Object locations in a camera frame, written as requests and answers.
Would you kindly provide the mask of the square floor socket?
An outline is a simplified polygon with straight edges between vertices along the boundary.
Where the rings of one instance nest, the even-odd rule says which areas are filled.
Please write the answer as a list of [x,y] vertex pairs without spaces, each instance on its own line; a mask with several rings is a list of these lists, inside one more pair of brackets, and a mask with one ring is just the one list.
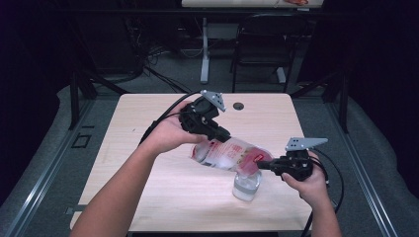
[[91,140],[91,134],[78,133],[71,145],[72,148],[86,148]]

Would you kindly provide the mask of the white translucent cup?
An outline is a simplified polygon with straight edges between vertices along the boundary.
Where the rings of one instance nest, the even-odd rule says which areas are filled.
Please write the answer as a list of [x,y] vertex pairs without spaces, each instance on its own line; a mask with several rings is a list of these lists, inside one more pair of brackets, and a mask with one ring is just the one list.
[[262,173],[257,171],[250,176],[237,173],[234,177],[232,194],[241,200],[252,201],[262,180]]

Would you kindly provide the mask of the aluminium floor rail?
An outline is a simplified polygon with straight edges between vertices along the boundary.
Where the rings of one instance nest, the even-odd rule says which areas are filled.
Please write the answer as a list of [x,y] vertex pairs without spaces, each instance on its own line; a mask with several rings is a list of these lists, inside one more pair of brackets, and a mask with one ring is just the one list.
[[349,153],[349,160],[352,169],[357,178],[358,184],[363,191],[364,197],[369,205],[371,213],[373,214],[377,227],[379,228],[383,237],[399,237],[393,223],[391,222],[387,211],[385,210],[382,201],[374,187],[370,176],[361,160],[359,152],[353,143],[349,133],[345,133],[338,120],[338,112],[333,104],[326,103],[325,108],[332,118],[332,123],[335,126],[340,138],[343,140],[344,147]]
[[0,237],[20,237],[31,222],[63,162],[64,153],[75,140],[81,123],[95,102],[82,103],[79,119],[72,129],[70,106],[63,103],[39,149],[21,179],[0,207]]

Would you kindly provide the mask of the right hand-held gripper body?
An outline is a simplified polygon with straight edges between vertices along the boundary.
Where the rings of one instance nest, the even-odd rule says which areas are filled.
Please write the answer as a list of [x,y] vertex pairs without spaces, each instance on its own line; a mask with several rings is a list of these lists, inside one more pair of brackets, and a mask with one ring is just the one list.
[[312,175],[313,167],[317,166],[327,175],[321,162],[308,154],[310,148],[327,141],[327,138],[291,137],[285,148],[285,173],[302,182]]

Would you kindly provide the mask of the clear red-printed plastic pouch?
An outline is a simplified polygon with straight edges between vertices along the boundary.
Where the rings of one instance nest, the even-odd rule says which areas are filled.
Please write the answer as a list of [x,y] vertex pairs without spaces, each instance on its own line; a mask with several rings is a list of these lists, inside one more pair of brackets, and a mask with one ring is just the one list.
[[232,137],[225,142],[213,139],[195,145],[191,158],[204,166],[249,177],[259,170],[259,161],[270,162],[273,155],[263,148]]

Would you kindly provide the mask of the person's left hand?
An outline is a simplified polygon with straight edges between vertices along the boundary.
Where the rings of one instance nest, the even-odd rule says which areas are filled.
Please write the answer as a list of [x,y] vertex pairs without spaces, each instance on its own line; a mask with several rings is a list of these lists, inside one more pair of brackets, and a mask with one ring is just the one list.
[[181,127],[178,113],[188,104],[189,101],[185,101],[177,105],[169,113],[169,118],[165,118],[157,124],[145,140],[139,144],[138,149],[141,152],[159,155],[183,144],[197,144],[206,140],[205,135],[189,133]]

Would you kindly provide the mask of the black folding chair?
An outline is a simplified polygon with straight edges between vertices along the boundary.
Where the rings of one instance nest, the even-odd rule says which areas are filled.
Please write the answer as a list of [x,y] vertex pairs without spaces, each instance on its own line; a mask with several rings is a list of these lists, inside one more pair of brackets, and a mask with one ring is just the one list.
[[270,67],[276,74],[286,68],[285,92],[300,39],[308,30],[308,20],[300,16],[255,14],[238,25],[233,57],[230,64],[232,92],[236,91],[237,69],[241,67]]

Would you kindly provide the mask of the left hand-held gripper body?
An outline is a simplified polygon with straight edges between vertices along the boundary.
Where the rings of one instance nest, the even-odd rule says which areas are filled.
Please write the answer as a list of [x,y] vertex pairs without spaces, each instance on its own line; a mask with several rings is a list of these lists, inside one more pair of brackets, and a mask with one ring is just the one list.
[[189,133],[207,135],[211,129],[218,126],[213,119],[219,116],[218,111],[224,112],[226,106],[221,93],[202,90],[200,94],[181,110],[179,122]]

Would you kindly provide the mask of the white-legged background desk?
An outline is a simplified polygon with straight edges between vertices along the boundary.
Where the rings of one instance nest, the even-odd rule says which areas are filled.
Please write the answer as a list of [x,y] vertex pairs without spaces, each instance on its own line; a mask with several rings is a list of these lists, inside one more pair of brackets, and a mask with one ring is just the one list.
[[[308,0],[308,4],[297,6],[285,2],[284,0],[182,0],[182,7],[187,8],[256,8],[256,9],[319,9],[324,0]],[[209,80],[210,55],[209,55],[209,35],[207,18],[203,19],[203,64],[201,72],[201,83],[207,84]]]

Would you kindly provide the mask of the black metal stand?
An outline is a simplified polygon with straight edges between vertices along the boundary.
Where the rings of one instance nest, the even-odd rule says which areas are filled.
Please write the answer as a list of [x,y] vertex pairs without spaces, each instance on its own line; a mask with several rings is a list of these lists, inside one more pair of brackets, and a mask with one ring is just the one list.
[[348,133],[347,126],[347,112],[349,102],[349,77],[348,72],[337,71],[323,77],[320,80],[309,83],[302,89],[291,93],[293,99],[299,98],[308,92],[314,90],[320,85],[326,85],[326,88],[321,95],[324,103],[334,103],[336,99],[339,100],[338,123],[345,133]]
[[69,129],[72,130],[80,120],[79,93],[88,99],[95,100],[98,96],[93,83],[99,83],[119,95],[127,94],[127,90],[106,80],[104,77],[89,70],[75,71],[70,77],[70,105],[71,123]]

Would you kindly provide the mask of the grey metal bracket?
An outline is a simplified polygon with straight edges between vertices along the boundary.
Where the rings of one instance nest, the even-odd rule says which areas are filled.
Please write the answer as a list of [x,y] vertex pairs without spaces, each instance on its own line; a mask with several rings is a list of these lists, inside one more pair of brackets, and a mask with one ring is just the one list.
[[67,207],[66,209],[65,209],[65,214],[66,215],[72,215],[72,214],[74,214],[75,212],[78,212],[78,211],[83,211],[84,210],[84,208],[85,208],[85,205],[75,205],[75,206],[72,206],[72,207]]

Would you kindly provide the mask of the person's right hand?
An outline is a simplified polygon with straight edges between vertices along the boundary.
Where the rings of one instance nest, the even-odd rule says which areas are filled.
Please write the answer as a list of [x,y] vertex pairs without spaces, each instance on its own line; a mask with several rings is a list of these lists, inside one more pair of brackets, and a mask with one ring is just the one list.
[[297,190],[312,209],[320,209],[330,205],[330,198],[326,188],[326,180],[323,171],[314,165],[312,174],[304,181],[298,181],[288,173],[282,174],[283,180],[293,189]]

